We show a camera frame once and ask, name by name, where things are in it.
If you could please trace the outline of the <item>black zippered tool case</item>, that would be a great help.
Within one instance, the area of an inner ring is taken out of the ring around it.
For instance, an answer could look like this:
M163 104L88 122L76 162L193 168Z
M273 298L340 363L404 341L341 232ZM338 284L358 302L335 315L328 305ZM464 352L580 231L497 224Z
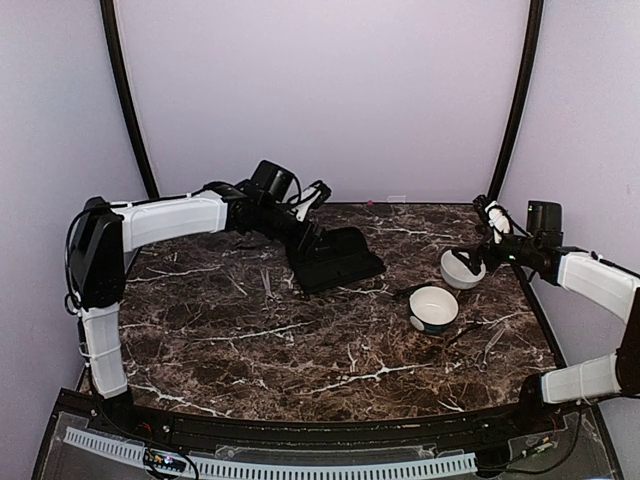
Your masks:
M286 256L305 294L345 286L386 271L383 260L369 250L364 234L356 227L324 231L306 251L287 246Z

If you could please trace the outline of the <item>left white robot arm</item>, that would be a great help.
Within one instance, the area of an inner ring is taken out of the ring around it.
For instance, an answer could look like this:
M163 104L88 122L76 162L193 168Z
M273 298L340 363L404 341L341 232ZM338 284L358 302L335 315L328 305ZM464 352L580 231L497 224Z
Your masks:
M312 250L323 231L306 217L331 195L317 180L296 201L281 203L250 180L211 182L173 197L125 203L89 199L72 220L65 240L65 305L78 316L82 354L94 388L109 399L101 417L120 436L141 427L140 412L118 396L128 390L121 357L119 309L126 283L125 256L143 246L201 233L256 231L300 253Z

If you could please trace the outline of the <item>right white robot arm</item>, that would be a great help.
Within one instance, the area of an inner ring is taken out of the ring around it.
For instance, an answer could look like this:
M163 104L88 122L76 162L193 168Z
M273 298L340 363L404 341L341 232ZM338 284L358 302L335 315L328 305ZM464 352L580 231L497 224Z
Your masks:
M521 434L534 432L549 416L549 405L592 399L639 396L639 275L594 251L563 244L562 206L528 202L521 228L497 201L473 200L482 237L472 246L451 250L471 274L493 272L508 263L530 269L551 285L582 297L614 314L625 325L611 354L527 379L510 424Z

